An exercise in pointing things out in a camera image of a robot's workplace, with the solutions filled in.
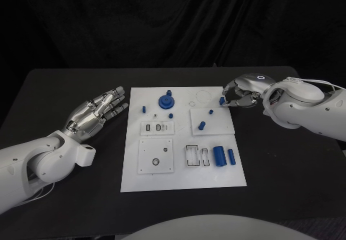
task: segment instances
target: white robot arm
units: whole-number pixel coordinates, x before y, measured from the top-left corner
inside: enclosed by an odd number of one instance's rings
[[[0,150],[0,214],[30,198],[50,183],[62,180],[75,164],[92,164],[95,149],[81,144],[104,127],[104,123],[128,107],[115,107],[124,89],[105,92],[86,101],[68,117],[65,128],[48,137]],[[27,167],[35,173],[29,180]]]
[[[333,91],[323,92],[307,83],[327,84]],[[262,99],[264,114],[288,129],[300,126],[313,133],[346,141],[346,89],[321,80],[287,77],[275,82],[268,76],[244,74],[223,88],[233,88],[241,99],[223,102],[223,107],[252,107]]]

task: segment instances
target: robotic hand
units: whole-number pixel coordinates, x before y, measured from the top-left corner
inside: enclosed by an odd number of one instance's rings
[[[330,85],[333,91],[323,92],[307,83]],[[288,129],[300,126],[316,134],[346,141],[346,89],[327,81],[287,77],[275,82],[257,73],[244,74],[225,86],[226,95],[233,88],[241,99],[225,101],[223,107],[254,107],[262,99],[264,112],[274,122]]]
[[[84,102],[68,117],[63,129],[48,137],[0,150],[0,214],[30,198],[50,183],[62,180],[75,164],[92,164],[95,149],[81,144],[104,127],[104,123],[128,107],[124,89],[105,92]],[[27,167],[35,178],[29,180]]]

